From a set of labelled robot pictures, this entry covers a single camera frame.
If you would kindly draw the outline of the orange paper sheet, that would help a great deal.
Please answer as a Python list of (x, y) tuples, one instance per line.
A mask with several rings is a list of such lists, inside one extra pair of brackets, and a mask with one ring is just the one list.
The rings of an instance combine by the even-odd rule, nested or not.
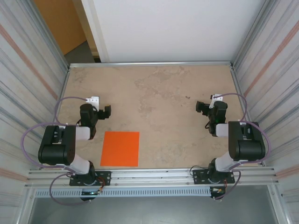
[(137, 167), (139, 137), (139, 132), (105, 132), (100, 165)]

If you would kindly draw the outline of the grey metal sheet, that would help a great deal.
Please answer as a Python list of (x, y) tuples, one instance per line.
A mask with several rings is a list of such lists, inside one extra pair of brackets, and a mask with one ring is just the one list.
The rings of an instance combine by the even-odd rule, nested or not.
[(208, 197), (98, 198), (80, 206), (34, 202), (29, 224), (278, 224), (268, 203)]

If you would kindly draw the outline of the corrugated translucent side panel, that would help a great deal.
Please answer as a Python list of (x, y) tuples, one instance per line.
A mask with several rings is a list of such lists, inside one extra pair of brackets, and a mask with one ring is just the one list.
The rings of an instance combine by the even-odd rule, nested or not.
[(67, 62), (33, 0), (0, 0), (0, 224), (13, 224)]
[(299, 0), (266, 0), (234, 61), (248, 115), (271, 142), (286, 219), (299, 224)]

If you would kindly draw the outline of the small circuit board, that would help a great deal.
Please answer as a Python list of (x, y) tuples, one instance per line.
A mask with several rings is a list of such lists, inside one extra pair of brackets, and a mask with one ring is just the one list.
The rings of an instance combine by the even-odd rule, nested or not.
[(210, 187), (211, 197), (219, 197), (226, 193), (225, 187)]
[(82, 191), (81, 192), (81, 196), (98, 196), (100, 194), (102, 194), (103, 190), (98, 189), (96, 191)]

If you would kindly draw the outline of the brown wooden door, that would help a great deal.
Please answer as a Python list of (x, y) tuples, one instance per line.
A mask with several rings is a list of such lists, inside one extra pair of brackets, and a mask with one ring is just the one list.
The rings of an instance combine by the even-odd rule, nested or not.
[(72, 0), (33, 0), (65, 55), (86, 41)]

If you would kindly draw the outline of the aluminium side rail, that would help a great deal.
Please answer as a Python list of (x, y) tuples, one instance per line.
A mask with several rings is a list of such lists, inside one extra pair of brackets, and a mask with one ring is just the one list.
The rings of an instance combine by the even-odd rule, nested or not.
[[(64, 97), (65, 89), (66, 89), (66, 86), (67, 86), (67, 82), (68, 82), (69, 76), (70, 76), (70, 69), (68, 69), (68, 71), (66, 73), (66, 76), (65, 76), (65, 79), (64, 79), (64, 83), (63, 83), (63, 86), (62, 86), (62, 90), (61, 90), (61, 93), (60, 93), (60, 96), (59, 96), (58, 100), (60, 100), (60, 99), (62, 99)], [(57, 110), (56, 110), (56, 115), (59, 113), (60, 107), (61, 106), (59, 105), (58, 108), (57, 108)], [(45, 165), (46, 168), (48, 168), (48, 169), (57, 169), (57, 168), (55, 168), (57, 165), (55, 165), (55, 166), (50, 166), (50, 165), (47, 165), (47, 164), (42, 164), (42, 165)], [(65, 165), (58, 165), (58, 166), (59, 166), (58, 169), (61, 169), (61, 170), (65, 169)]]
[[(250, 117), (249, 117), (248, 112), (247, 112), (247, 101), (246, 101), (246, 98), (242, 95), (242, 91), (241, 91), (241, 88), (239, 86), (235, 70), (232, 66), (230, 66), (230, 73), (232, 75), (232, 79), (233, 79), (233, 82), (234, 82), (234, 85), (235, 85), (237, 96), (238, 96), (239, 101), (240, 101), (240, 105), (241, 105), (241, 108), (242, 108), (242, 111), (243, 111), (243, 115), (245, 116), (243, 121), (250, 121)], [(260, 128), (258, 127), (258, 129), (257, 129), (255, 126), (253, 126), (254, 130), (257, 130), (260, 134), (263, 134), (263, 133), (260, 132)], [(257, 164), (261, 164), (261, 166), (265, 166), (264, 162), (263, 162), (263, 159), (256, 160), (256, 161), (250, 161), (250, 162), (246, 162), (246, 163), (247, 164), (257, 163)]]

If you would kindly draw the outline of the slim aluminium end rail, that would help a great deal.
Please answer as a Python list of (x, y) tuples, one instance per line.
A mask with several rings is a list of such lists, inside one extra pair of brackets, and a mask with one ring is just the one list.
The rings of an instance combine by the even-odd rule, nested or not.
[(71, 63), (70, 68), (231, 65), (230, 61)]

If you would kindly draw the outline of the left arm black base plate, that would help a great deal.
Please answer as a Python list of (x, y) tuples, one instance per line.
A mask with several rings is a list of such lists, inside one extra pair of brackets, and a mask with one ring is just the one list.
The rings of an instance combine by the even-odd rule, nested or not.
[(95, 174), (74, 175), (69, 182), (70, 186), (109, 186), (111, 171), (96, 171)]

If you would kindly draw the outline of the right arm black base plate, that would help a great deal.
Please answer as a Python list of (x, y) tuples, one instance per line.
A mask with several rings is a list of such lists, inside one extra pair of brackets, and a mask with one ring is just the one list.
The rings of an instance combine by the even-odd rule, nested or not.
[(196, 169), (192, 171), (194, 184), (233, 184), (235, 183), (232, 172), (209, 171), (207, 169)]

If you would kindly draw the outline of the wide aluminium mounting rail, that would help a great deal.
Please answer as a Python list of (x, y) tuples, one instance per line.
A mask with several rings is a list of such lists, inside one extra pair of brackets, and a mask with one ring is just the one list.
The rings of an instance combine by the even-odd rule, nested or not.
[[(235, 180), (240, 178), (239, 185), (278, 185), (278, 178), (272, 167), (240, 167), (241, 174), (233, 173)], [(111, 169), (111, 174), (105, 180), (105, 186), (110, 188), (125, 187), (189, 187), (194, 185), (194, 178), (188, 168), (169, 169)], [(42, 188), (50, 186), (52, 180), (65, 174), (64, 170), (43, 169), (29, 172), (25, 188)]]

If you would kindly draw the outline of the white door frame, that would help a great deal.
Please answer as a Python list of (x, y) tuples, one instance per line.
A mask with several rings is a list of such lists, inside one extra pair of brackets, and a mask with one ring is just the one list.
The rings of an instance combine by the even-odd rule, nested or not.
[(97, 15), (95, 0), (81, 0), (88, 24), (93, 35), (93, 39), (97, 48), (97, 52), (100, 56), (102, 63), (110, 62), (107, 47), (105, 44), (103, 32), (100, 25), (100, 20)]

